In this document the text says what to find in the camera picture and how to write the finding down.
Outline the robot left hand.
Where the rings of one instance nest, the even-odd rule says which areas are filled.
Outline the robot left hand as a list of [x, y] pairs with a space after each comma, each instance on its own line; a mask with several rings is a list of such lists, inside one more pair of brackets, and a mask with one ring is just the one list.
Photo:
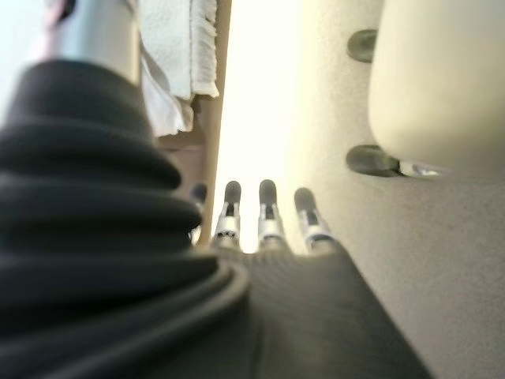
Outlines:
[[1, 125], [4, 378], [428, 378], [346, 250], [192, 244], [135, 1], [51, 1]]

